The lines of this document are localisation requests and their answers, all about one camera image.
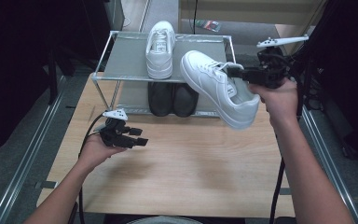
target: person's left arm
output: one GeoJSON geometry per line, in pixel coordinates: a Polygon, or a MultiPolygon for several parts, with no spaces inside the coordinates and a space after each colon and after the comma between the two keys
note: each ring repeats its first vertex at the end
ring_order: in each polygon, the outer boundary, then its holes
{"type": "Polygon", "coordinates": [[[68,223],[87,175],[107,158],[124,150],[122,147],[106,147],[98,134],[90,136],[71,171],[24,223],[68,223]]]}

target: person's left hand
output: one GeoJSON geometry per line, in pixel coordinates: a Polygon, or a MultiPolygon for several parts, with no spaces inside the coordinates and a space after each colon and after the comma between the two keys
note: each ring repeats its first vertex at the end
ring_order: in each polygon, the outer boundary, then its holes
{"type": "Polygon", "coordinates": [[[127,150],[124,147],[107,147],[99,134],[88,137],[76,165],[91,172],[112,155],[127,150]]]}

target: black shoe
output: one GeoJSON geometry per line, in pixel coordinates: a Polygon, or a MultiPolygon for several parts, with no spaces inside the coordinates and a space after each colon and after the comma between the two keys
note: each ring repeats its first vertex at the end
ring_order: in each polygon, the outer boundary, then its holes
{"type": "Polygon", "coordinates": [[[150,112],[164,117],[172,112],[173,84],[168,82],[149,82],[147,84],[150,112]]]}
{"type": "Polygon", "coordinates": [[[194,113],[199,101],[199,94],[186,83],[174,85],[173,113],[178,117],[188,117],[194,113]]]}

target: white plastic mount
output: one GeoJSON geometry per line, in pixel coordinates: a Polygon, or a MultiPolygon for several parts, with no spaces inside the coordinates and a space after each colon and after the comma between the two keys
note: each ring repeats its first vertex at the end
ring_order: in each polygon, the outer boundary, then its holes
{"type": "Polygon", "coordinates": [[[271,37],[269,37],[267,40],[263,42],[258,42],[257,47],[258,48],[275,47],[285,44],[292,44],[308,39],[309,37],[307,35],[299,36],[299,37],[290,37],[290,38],[278,38],[278,39],[272,39],[271,37]]]}
{"type": "Polygon", "coordinates": [[[126,112],[123,109],[117,109],[112,111],[103,112],[103,116],[111,119],[123,119],[128,120],[126,112]]]}

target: human hand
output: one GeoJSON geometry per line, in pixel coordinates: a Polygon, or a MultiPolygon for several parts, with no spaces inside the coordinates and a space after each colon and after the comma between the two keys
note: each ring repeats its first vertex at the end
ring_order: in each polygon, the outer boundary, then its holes
{"type": "Polygon", "coordinates": [[[107,147],[99,134],[88,137],[76,165],[90,173],[114,154],[127,150],[124,147],[107,147]]]}
{"type": "Polygon", "coordinates": [[[276,128],[287,121],[296,121],[298,98],[295,82],[284,78],[278,89],[249,84],[249,90],[259,94],[261,101],[266,104],[272,127],[276,128]]]}

